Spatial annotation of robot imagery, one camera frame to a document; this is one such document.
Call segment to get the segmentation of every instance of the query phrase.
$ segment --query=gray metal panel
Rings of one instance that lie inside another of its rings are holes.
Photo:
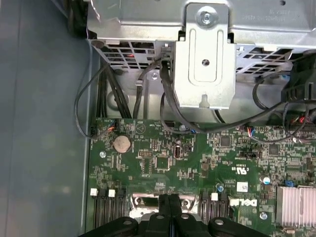
[[[86,143],[73,103],[88,44],[49,0],[3,0],[0,22],[0,236],[77,236]]]
[[[235,43],[316,47],[315,0],[93,0],[88,28],[99,39],[178,40],[194,2],[226,4]]]

